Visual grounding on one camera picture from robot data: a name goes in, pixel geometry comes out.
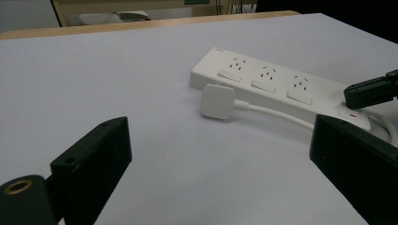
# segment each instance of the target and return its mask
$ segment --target white cable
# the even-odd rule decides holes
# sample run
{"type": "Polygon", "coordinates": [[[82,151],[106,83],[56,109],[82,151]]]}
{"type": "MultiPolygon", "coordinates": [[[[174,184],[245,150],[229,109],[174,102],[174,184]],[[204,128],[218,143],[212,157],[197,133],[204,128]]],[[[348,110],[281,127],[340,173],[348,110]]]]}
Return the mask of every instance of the white cable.
{"type": "Polygon", "coordinates": [[[310,123],[308,123],[308,122],[306,122],[304,120],[298,119],[297,117],[294,117],[292,115],[283,113],[283,112],[278,112],[278,111],[274,111],[274,110],[271,110],[271,109],[267,109],[267,108],[259,107],[259,106],[254,106],[254,105],[249,105],[248,110],[249,111],[253,111],[253,112],[257,112],[257,113],[265,113],[265,114],[278,116],[278,117],[281,117],[282,119],[286,119],[288,121],[296,123],[296,124],[298,124],[298,125],[300,125],[302,127],[305,127],[307,129],[310,129],[310,130],[314,129],[314,125],[312,125],[312,124],[310,124],[310,123]]]}
{"type": "Polygon", "coordinates": [[[390,144],[395,147],[398,147],[398,131],[395,126],[387,120],[382,114],[376,112],[372,108],[362,109],[365,113],[367,113],[371,118],[380,124],[383,128],[385,128],[390,134],[390,144]]]}

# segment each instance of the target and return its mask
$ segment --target white plug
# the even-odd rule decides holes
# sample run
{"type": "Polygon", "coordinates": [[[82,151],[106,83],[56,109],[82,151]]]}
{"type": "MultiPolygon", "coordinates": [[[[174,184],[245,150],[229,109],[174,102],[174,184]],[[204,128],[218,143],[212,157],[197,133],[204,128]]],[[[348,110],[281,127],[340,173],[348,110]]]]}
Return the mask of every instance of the white plug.
{"type": "Polygon", "coordinates": [[[208,84],[203,89],[200,112],[205,116],[228,119],[234,109],[247,111],[248,108],[248,102],[235,99],[231,87],[208,84]]]}

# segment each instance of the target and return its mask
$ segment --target white power strip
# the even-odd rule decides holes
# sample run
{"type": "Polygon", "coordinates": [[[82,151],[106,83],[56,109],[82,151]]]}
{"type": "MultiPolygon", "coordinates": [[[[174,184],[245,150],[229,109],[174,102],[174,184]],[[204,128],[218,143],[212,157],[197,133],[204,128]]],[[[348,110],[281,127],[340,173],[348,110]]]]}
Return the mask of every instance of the white power strip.
{"type": "Polygon", "coordinates": [[[220,48],[213,48],[191,71],[190,87],[232,87],[236,99],[314,124],[317,114],[370,130],[368,116],[344,104],[348,85],[220,48]]]}

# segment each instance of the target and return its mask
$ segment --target wall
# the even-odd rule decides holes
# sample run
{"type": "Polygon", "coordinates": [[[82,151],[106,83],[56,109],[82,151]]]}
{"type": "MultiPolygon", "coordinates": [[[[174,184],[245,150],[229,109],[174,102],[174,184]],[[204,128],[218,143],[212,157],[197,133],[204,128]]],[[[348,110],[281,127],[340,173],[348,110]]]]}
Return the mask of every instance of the wall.
{"type": "Polygon", "coordinates": [[[59,27],[50,0],[0,0],[0,32],[59,27]]]}
{"type": "Polygon", "coordinates": [[[398,43],[397,13],[391,0],[318,1],[258,0],[257,11],[295,10],[300,13],[323,13],[380,38],[398,43]]]}

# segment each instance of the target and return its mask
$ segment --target power strip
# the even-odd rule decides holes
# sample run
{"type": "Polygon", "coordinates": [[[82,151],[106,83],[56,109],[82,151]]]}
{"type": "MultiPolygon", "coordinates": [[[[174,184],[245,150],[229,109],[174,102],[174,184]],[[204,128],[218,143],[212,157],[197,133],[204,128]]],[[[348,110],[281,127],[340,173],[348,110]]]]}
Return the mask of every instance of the power strip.
{"type": "Polygon", "coordinates": [[[316,77],[220,48],[213,48],[191,71],[190,87],[232,87],[236,99],[286,113],[314,124],[317,114],[370,130],[366,113],[344,104],[348,85],[316,77]]]}

